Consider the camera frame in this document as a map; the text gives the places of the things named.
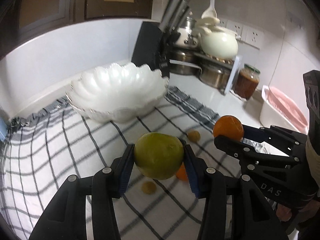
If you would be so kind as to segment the right hand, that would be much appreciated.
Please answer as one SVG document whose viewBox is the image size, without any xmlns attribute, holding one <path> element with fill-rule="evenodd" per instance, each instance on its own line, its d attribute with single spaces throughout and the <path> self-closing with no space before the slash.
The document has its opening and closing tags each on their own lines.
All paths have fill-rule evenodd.
<svg viewBox="0 0 320 240">
<path fill-rule="evenodd" d="M 304 208 L 297 211 L 295 218 L 298 222 L 304 222 L 314 217 L 319 210 L 319 198 L 312 199 Z M 288 207 L 278 204 L 276 215 L 281 222 L 288 222 L 293 217 L 293 211 Z"/>
</svg>

